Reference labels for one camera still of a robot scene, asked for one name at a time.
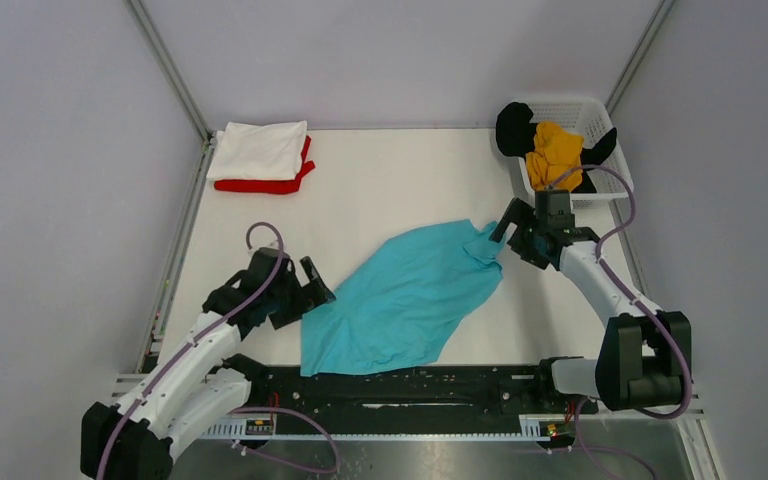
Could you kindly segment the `cyan t-shirt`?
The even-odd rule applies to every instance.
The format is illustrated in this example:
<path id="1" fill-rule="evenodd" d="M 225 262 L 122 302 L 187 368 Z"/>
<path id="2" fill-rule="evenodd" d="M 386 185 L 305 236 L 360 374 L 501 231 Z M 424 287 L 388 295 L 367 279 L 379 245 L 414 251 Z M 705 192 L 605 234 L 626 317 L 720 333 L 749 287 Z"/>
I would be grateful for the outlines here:
<path id="1" fill-rule="evenodd" d="M 433 363 L 503 279 L 494 222 L 463 219 L 385 241 L 301 321 L 300 373 L 363 376 Z"/>

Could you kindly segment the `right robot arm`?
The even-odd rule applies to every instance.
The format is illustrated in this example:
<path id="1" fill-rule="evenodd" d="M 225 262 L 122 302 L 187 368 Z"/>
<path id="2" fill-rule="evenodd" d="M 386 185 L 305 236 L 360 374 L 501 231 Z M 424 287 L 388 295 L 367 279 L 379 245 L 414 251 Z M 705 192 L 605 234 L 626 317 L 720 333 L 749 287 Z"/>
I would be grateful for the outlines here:
<path id="1" fill-rule="evenodd" d="M 541 270 L 553 268 L 583 295 L 604 326 L 594 359 L 553 357 L 537 367 L 535 402 L 557 412 L 572 399 L 598 399 L 612 411 L 654 418 L 681 415 L 692 399 L 692 331 L 680 311 L 666 311 L 625 284 L 610 267 L 604 240 L 579 226 L 565 190 L 513 198 L 490 236 Z"/>

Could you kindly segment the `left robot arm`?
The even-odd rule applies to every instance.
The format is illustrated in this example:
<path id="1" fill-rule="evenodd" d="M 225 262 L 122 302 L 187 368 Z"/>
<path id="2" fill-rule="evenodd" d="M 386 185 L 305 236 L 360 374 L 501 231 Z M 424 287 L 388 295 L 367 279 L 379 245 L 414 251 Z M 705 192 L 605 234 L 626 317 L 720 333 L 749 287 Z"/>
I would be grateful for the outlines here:
<path id="1" fill-rule="evenodd" d="M 92 479 L 166 479 L 175 461 L 237 407 L 256 411 L 270 385 L 240 366 L 237 347 L 265 321 L 280 329 L 334 301 L 313 261 L 276 248 L 214 289 L 177 350 L 111 405 L 81 422 L 80 470 Z"/>

